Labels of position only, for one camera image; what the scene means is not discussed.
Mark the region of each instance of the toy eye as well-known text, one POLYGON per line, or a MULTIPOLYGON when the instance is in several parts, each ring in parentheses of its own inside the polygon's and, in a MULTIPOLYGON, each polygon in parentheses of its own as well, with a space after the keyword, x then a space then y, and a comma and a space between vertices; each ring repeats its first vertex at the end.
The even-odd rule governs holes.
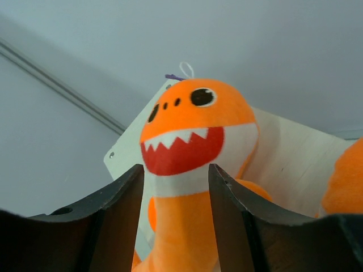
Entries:
POLYGON ((159 104, 157 104, 157 105, 154 107, 153 111, 151 112, 151 114, 150 114, 150 116, 149 116, 149 119, 147 119, 147 121, 148 121, 149 123, 150 123, 150 122, 152 122, 152 121, 153 121, 153 119, 155 119, 155 116, 157 115, 158 110, 159 110, 159 104))
POLYGON ((191 93, 191 102, 197 107, 208 107, 217 99, 214 91, 208 88, 199 88, 191 93))

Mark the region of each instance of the white teeth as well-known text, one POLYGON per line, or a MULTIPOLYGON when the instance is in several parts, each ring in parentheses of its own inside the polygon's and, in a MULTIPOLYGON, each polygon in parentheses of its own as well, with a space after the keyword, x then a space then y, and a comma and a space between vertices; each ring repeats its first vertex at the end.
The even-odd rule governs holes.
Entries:
POLYGON ((193 132, 204 139, 208 135, 208 129, 193 129, 193 132))
POLYGON ((185 129, 185 130, 176 130, 169 133, 164 133, 160 136, 154 137, 148 141, 146 141, 145 149, 149 150, 150 146, 153 147, 154 151, 158 148, 159 144, 162 143, 167 149, 169 149, 172 144, 175 142, 176 138, 180 138, 185 143, 189 143, 191 140, 192 133, 197 134, 201 138, 206 139, 208 135, 208 129, 185 129))

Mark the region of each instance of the white hanging loop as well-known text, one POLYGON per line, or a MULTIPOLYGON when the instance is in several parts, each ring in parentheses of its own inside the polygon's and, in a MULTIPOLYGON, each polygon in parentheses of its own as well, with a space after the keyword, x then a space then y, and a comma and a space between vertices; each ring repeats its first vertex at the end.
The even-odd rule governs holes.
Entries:
POLYGON ((188 62, 185 62, 185 61, 182 61, 179 65, 179 68, 181 70, 181 72, 187 77, 187 78, 194 78, 194 70, 193 70, 193 67, 188 63, 188 62), (191 74, 189 75, 187 72, 185 72, 184 68, 183 68, 183 65, 186 65, 187 68, 189 68, 189 71, 191 72, 191 74))

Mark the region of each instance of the gray wall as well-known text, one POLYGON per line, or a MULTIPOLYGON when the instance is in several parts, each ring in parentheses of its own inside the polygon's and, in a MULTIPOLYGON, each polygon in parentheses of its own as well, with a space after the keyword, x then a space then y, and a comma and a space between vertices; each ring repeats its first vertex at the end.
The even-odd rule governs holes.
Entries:
POLYGON ((111 182, 118 135, 0 56, 0 208, 51 213, 111 182))
POLYGON ((256 107, 363 129, 362 0, 0 0, 0 37, 129 125, 188 61, 256 107))

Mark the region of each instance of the orange shark toy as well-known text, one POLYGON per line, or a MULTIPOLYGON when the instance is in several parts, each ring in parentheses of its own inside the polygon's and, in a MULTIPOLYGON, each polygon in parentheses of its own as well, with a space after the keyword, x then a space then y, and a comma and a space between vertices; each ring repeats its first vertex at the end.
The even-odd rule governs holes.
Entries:
MULTIPOLYGON (((149 217, 155 242, 133 272, 212 272, 218 261, 208 167, 217 163, 240 177, 259 137, 254 113, 234 87, 187 79, 156 102, 141 133, 145 182, 155 195, 149 217)), ((259 186, 238 180, 271 199, 259 186)))
POLYGON ((335 213, 363 214, 363 138, 335 163, 317 217, 335 213))

